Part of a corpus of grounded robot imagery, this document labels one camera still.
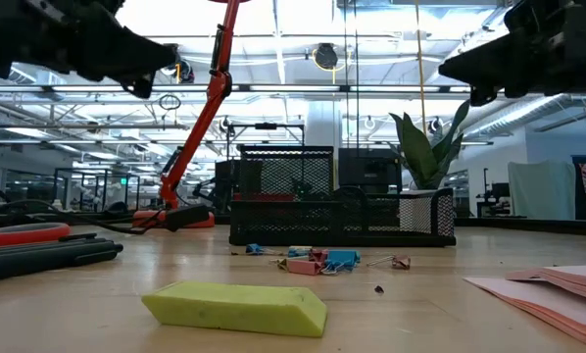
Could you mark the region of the yellow-green eraser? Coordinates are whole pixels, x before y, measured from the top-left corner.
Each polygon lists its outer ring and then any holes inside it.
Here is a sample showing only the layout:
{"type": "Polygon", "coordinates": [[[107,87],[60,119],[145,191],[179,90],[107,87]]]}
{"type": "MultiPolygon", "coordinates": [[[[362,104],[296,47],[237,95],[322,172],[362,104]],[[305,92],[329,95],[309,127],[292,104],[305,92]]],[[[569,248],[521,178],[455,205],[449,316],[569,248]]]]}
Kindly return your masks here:
{"type": "Polygon", "coordinates": [[[179,281],[141,297],[162,325],[323,336],[326,305],[306,287],[179,281]]]}

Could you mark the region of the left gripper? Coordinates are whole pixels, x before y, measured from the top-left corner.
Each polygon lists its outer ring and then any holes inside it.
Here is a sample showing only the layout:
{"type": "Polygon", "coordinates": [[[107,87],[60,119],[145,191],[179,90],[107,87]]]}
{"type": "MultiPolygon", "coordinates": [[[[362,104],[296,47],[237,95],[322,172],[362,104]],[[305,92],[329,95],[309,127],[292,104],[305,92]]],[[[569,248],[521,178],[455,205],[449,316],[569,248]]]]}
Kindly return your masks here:
{"type": "Polygon", "coordinates": [[[138,35],[116,20],[125,0],[0,0],[0,77],[27,63],[93,81],[120,81],[149,98],[155,71],[174,64],[172,45],[138,35]]]}

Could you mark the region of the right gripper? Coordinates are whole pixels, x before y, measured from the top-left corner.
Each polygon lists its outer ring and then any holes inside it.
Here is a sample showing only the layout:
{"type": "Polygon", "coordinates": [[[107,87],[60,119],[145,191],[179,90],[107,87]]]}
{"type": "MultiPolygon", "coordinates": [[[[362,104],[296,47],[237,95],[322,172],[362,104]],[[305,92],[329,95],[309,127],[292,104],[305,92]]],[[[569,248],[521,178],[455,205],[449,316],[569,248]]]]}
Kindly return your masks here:
{"type": "Polygon", "coordinates": [[[586,93],[586,0],[520,0],[504,18],[509,30],[446,60],[446,76],[470,87],[470,105],[484,106],[501,89],[586,93]]]}

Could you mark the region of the red-handled scissors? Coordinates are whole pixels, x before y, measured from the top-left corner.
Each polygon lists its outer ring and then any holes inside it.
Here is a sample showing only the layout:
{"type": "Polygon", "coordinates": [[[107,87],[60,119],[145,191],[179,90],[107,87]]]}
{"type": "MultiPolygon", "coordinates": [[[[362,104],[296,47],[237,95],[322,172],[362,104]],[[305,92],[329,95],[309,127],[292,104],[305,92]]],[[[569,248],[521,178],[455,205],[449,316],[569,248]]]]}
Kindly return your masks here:
{"type": "Polygon", "coordinates": [[[71,227],[64,223],[0,227],[0,246],[55,241],[70,233],[71,227]]]}

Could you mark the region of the pale green cloth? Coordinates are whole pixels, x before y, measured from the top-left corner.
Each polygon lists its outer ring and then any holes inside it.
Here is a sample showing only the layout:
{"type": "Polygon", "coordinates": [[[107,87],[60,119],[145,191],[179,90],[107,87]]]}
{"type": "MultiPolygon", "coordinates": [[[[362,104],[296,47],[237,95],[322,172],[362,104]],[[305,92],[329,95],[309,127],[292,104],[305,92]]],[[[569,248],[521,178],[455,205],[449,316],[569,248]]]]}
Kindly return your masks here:
{"type": "Polygon", "coordinates": [[[530,220],[575,219],[575,170],[566,162],[509,163],[513,213],[530,220]]]}

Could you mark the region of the background desk with monitor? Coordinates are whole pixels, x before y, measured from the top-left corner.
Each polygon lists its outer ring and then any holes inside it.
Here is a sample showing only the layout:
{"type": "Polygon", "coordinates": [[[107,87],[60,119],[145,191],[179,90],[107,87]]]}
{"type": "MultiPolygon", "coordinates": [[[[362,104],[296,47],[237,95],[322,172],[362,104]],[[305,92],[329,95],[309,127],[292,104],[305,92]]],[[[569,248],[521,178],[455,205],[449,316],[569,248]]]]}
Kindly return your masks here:
{"type": "Polygon", "coordinates": [[[510,185],[507,182],[488,182],[488,169],[483,169],[484,192],[476,196],[476,216],[497,218],[511,214],[510,185]]]}

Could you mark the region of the black computer case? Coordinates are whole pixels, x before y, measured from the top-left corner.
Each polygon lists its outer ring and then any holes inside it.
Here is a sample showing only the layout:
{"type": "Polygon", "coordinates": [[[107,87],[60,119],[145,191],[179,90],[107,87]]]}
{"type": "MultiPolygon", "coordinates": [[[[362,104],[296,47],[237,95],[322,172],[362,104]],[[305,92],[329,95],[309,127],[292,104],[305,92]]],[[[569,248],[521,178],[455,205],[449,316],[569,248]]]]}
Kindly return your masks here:
{"type": "Polygon", "coordinates": [[[402,169],[397,155],[389,149],[340,148],[338,183],[355,186],[365,193],[400,193],[402,169]]]}

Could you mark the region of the blue binder clip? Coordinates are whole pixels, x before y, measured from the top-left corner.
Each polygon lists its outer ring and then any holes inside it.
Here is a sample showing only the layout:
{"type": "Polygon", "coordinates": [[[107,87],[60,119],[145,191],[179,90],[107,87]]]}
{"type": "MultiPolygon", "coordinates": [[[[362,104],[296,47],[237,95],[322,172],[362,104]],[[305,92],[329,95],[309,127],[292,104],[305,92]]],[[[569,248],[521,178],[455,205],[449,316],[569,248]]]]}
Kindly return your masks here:
{"type": "Polygon", "coordinates": [[[245,250],[243,252],[231,251],[230,254],[232,256],[240,256],[240,255],[246,255],[246,256],[263,256],[263,255],[283,256],[284,255],[284,253],[281,251],[266,248],[266,247],[259,245],[257,243],[247,244],[245,247],[245,250]]]}
{"type": "Polygon", "coordinates": [[[351,272],[361,262],[361,254],[357,250],[329,250],[323,263],[323,275],[336,275],[340,272],[351,272]]]}

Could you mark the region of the black background machine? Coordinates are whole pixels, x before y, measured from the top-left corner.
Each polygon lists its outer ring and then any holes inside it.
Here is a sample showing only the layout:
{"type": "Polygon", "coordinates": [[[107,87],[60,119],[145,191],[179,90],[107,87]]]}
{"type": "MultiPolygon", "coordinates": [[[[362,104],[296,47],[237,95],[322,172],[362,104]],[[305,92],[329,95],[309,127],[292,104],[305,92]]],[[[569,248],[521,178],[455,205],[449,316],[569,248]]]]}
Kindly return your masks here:
{"type": "Polygon", "coordinates": [[[238,190],[239,160],[227,160],[215,164],[215,176],[196,184],[192,195],[210,203],[215,216],[228,215],[234,193],[238,190]]]}

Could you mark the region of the snake plant in white pot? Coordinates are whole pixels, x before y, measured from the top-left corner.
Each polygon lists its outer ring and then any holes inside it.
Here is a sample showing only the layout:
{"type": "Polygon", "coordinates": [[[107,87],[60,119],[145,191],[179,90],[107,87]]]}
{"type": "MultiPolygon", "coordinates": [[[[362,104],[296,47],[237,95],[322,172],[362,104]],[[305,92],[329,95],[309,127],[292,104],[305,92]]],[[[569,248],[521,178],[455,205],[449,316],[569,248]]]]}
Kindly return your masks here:
{"type": "Polygon", "coordinates": [[[449,130],[433,139],[428,139],[409,115],[392,116],[399,144],[390,148],[415,183],[414,190],[400,194],[400,230],[441,237],[454,235],[454,191],[441,183],[461,150],[464,137],[457,129],[469,107],[470,102],[464,101],[449,130]]]}

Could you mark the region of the black aluminium table frame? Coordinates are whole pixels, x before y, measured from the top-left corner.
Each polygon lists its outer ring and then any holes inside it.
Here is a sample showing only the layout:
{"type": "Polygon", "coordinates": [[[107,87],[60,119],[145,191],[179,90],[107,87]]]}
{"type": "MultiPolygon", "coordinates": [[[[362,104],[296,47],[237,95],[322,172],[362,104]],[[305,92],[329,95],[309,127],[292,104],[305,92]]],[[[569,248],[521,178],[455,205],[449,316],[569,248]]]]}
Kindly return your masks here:
{"type": "MultiPolygon", "coordinates": [[[[83,225],[82,218],[95,220],[104,224],[129,224],[132,217],[127,214],[107,215],[104,213],[83,214],[82,216],[63,217],[55,214],[24,215],[21,213],[0,215],[0,227],[26,223],[57,222],[73,225],[83,225]]],[[[541,231],[586,235],[586,221],[551,221],[529,220],[520,218],[455,218],[456,227],[492,227],[503,229],[541,231]]]]}

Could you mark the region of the black mesh desk organizer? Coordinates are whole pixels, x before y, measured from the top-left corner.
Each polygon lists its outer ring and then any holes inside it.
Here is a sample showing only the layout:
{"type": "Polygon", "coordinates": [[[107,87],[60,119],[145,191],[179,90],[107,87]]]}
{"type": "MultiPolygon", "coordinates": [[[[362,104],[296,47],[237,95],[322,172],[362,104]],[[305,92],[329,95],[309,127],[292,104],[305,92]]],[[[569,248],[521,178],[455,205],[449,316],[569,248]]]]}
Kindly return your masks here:
{"type": "Polygon", "coordinates": [[[446,247],[457,240],[400,230],[400,193],[338,183],[330,146],[244,146],[231,203],[234,245],[446,247]]]}

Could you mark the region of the red desk lamp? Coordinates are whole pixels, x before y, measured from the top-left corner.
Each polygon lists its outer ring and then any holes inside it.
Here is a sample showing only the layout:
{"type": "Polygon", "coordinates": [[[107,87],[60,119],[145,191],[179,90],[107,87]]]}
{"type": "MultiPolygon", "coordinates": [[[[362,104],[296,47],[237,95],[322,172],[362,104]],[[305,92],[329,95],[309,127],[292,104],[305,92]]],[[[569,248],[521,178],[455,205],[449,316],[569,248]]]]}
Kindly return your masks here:
{"type": "Polygon", "coordinates": [[[194,157],[202,139],[213,121],[223,100],[232,91],[232,76],[229,72],[233,32],[239,5],[249,0],[210,0],[225,3],[224,20],[218,25],[213,58],[209,73],[210,82],[207,87],[206,104],[200,113],[194,127],[180,150],[176,150],[174,159],[170,159],[169,170],[161,175],[160,194],[165,201],[165,210],[149,212],[146,218],[134,215],[133,227],[146,230],[153,227],[163,227],[170,231],[177,231],[184,227],[213,227],[215,216],[204,204],[178,205],[177,187],[194,157]]]}

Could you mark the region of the pink sticky note pad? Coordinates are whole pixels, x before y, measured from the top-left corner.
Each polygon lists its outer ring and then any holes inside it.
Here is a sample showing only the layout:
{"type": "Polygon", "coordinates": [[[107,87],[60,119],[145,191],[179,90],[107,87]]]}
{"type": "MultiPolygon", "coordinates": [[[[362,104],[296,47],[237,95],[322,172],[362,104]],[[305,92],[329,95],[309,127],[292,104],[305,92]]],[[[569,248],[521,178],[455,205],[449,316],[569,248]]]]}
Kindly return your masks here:
{"type": "Polygon", "coordinates": [[[586,297],[586,265],[544,267],[507,273],[508,280],[542,280],[586,297]]]}
{"type": "Polygon", "coordinates": [[[545,282],[464,280],[586,344],[586,297],[545,282]]]}

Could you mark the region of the black background workstation frame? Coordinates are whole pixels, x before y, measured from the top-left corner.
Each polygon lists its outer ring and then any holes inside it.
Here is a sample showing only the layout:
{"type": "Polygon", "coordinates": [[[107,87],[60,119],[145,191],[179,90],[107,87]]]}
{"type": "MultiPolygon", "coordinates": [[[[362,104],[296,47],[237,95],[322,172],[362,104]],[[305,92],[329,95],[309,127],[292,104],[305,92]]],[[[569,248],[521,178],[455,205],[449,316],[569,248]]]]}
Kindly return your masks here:
{"type": "Polygon", "coordinates": [[[111,169],[58,168],[53,174],[53,202],[65,210],[102,212],[123,202],[138,209],[141,177],[111,169]]]}

